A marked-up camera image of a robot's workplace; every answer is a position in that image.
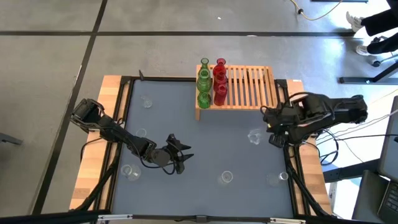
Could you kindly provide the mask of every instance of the wooden table edge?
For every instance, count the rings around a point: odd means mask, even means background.
[[[101,103],[105,108],[105,113],[109,116],[113,115],[116,98],[118,96],[119,86],[122,76],[120,75],[105,75],[103,78],[102,86],[98,95],[98,102]],[[296,92],[304,91],[303,83],[301,80],[287,80],[287,86],[289,95]],[[127,88],[123,91],[122,103],[119,108],[119,116],[123,114],[124,106],[126,102]],[[99,134],[89,133],[87,141],[98,138]],[[79,206],[84,199],[90,194],[95,185],[99,181],[100,170],[102,168],[104,153],[105,153],[106,141],[100,140],[98,142],[89,144],[85,148],[83,154],[83,160],[80,164],[79,173],[76,178],[75,188],[73,190],[72,199],[70,202],[70,209]],[[115,146],[113,146],[111,158],[113,158]],[[305,177],[306,186],[314,196],[315,200],[322,206],[322,208],[331,213],[331,207],[328,200],[328,194],[326,192],[325,180],[323,178],[322,167],[317,159],[316,162],[308,162],[314,160],[314,154],[318,157],[318,152],[315,148],[310,145],[303,145],[300,147],[300,157],[302,160],[303,173]],[[104,186],[102,193],[100,208],[105,207],[106,197],[108,195],[109,181]],[[295,194],[297,198],[297,206],[299,214],[304,214],[302,196],[295,186]]]

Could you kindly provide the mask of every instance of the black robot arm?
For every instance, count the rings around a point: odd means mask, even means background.
[[[95,100],[83,99],[73,110],[71,121],[87,133],[91,130],[99,130],[100,136],[109,142],[123,142],[140,160],[156,164],[159,167],[170,165],[169,161],[171,161],[177,174],[184,171],[183,162],[193,156],[193,154],[184,155],[182,153],[183,150],[190,149],[190,146],[181,144],[174,134],[168,136],[166,146],[156,149],[155,142],[134,136],[120,127],[104,113],[103,105]]]
[[[278,108],[262,108],[263,120],[272,133],[269,142],[277,147],[285,143],[299,144],[309,135],[340,123],[362,123],[368,117],[362,95],[351,98],[330,99],[321,94],[307,94]]]

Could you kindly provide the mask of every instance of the computer monitor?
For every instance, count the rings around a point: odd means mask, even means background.
[[[391,112],[398,110],[398,96],[394,97]],[[398,113],[389,117],[386,134],[398,134]],[[396,136],[386,136],[380,156],[379,173],[398,182],[398,142]]]

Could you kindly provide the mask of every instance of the person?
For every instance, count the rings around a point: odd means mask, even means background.
[[[398,27],[398,16],[396,16],[395,9],[389,9],[367,18],[355,17],[347,12],[346,19],[351,24],[351,28],[354,32],[357,32],[360,28],[365,27],[369,36],[373,36]],[[393,52],[397,49],[398,34],[394,34],[392,37],[389,37],[386,40],[371,43],[368,46],[359,45],[356,47],[355,51],[360,55],[367,56]]]

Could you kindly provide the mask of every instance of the black pants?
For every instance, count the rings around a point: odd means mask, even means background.
[[[365,26],[366,32],[369,36],[391,30],[398,27],[398,19],[394,16],[391,9],[379,14],[367,17],[362,20],[362,26]],[[378,43],[369,44],[368,52],[370,54],[381,54],[386,52],[393,52],[398,49],[398,34],[380,41]]]

